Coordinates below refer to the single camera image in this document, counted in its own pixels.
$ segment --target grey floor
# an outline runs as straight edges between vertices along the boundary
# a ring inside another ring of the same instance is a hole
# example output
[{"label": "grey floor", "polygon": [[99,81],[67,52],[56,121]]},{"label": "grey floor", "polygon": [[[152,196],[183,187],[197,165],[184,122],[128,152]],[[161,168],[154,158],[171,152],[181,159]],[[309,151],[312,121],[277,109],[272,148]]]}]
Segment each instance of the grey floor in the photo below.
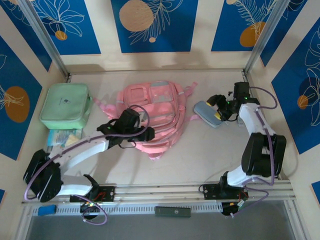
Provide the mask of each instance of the grey floor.
[{"label": "grey floor", "polygon": [[234,219],[221,213],[194,213],[191,218],[151,214],[110,215],[93,226],[80,216],[35,216],[27,240],[293,240],[282,201],[266,201]]}]

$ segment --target green pouch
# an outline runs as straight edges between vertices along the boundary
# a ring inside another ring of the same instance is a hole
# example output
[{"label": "green pouch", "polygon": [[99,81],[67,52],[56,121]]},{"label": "green pouch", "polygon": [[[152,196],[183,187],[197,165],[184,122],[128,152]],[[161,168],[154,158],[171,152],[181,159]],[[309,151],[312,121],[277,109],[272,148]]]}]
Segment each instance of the green pouch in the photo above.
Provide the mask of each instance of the green pouch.
[{"label": "green pouch", "polygon": [[92,107],[87,85],[59,83],[49,88],[40,114],[48,129],[83,129]]}]

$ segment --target grey pouch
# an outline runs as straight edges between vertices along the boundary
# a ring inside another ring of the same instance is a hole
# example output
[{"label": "grey pouch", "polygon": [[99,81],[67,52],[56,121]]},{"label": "grey pouch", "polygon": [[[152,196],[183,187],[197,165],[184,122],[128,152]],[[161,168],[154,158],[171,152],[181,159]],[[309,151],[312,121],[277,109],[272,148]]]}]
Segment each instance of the grey pouch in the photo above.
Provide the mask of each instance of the grey pouch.
[{"label": "grey pouch", "polygon": [[207,105],[205,101],[200,101],[196,105],[194,105],[193,111],[213,128],[216,128],[220,124],[222,124],[222,121],[220,121],[215,116],[217,111],[214,110],[211,106]]}]

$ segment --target white table surface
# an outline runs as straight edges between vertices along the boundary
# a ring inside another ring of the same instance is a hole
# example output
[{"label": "white table surface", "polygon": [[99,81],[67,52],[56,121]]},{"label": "white table surface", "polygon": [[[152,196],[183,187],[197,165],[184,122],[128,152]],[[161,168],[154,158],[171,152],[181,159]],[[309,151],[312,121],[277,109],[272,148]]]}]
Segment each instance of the white table surface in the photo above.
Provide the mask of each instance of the white table surface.
[{"label": "white table surface", "polygon": [[[228,94],[234,83],[243,81],[240,71],[168,70],[123,71],[104,74],[73,75],[72,83],[87,84],[92,96],[108,104],[116,102],[117,92],[129,84],[170,80],[183,87],[198,83],[187,100],[187,116],[193,106],[215,94]],[[84,134],[89,135],[109,121],[94,105]],[[225,171],[241,164],[241,157],[249,139],[245,127],[237,122],[210,127],[202,120],[187,123],[181,139],[158,161],[151,161],[146,153],[135,148],[118,146],[88,158],[67,174],[90,174],[98,183],[127,184],[186,184],[218,181]]]}]

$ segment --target pink backpack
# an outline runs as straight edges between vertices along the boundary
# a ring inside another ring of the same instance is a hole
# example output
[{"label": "pink backpack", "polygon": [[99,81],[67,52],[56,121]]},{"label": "pink backpack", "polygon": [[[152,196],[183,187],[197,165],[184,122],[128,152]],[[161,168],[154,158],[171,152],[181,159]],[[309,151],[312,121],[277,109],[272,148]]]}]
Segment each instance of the pink backpack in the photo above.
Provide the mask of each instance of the pink backpack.
[{"label": "pink backpack", "polygon": [[[187,97],[197,83],[185,89],[170,81],[138,83],[127,86],[117,95],[116,105],[104,105],[98,99],[95,103],[110,118],[118,118],[131,105],[142,106],[150,116],[149,126],[155,130],[155,138],[149,142],[136,142],[136,148],[148,153],[151,160],[158,160],[182,135],[186,115]],[[140,124],[146,125],[146,116],[139,108]]]}]

